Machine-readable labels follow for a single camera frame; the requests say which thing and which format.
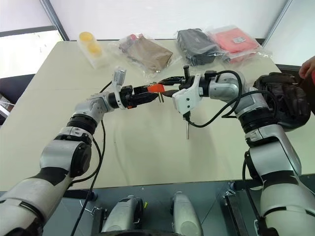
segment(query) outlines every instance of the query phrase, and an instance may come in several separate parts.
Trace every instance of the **pink fabric in plastic bag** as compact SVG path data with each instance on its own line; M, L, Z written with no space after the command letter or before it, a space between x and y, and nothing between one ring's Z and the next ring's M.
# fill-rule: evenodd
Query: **pink fabric in plastic bag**
M259 47L256 40L247 36L239 28L219 32L215 36L220 47L230 53L244 52Z

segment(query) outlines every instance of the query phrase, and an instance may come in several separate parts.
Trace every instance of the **brown fabric in plastic bag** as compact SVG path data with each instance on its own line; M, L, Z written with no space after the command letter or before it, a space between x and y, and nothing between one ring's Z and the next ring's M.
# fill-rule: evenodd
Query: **brown fabric in plastic bag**
M126 50L126 54L154 72L164 69L173 55L170 50L144 37L136 40Z

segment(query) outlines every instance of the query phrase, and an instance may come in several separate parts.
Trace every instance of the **plastic bag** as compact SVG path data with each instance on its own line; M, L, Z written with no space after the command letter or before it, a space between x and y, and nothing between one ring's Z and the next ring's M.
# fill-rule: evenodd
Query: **plastic bag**
M269 56L254 38L236 26L206 30L205 33L225 51L223 60L226 62L242 62L256 55Z
M143 34L131 34L111 46L142 67L145 74L159 73L172 61L173 52Z
M212 63L216 56L222 55L220 47L201 29L178 31L177 43L192 66Z

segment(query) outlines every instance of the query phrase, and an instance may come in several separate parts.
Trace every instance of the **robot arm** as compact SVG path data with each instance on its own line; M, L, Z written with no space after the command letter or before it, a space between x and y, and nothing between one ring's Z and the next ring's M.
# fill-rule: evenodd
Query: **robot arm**
M114 92L79 103L67 126L43 150L40 172L0 197L0 236L41 235L72 180L88 170L93 134L104 114L157 98L155 93L132 94L132 86L121 87L125 73L121 68L115 71Z
M176 110L187 121L190 119L186 114L198 105L202 97L224 102L238 97L239 86L235 73L206 71L204 76L190 76L188 68L184 67L184 70L185 78L177 81L181 84L180 90L172 98ZM257 90L246 86L241 76L240 79L242 94ZM242 97L234 112L250 147L245 153L245 163L251 177L263 184L257 224L259 235L314 234L314 195L300 181L300 159L263 96L255 93Z

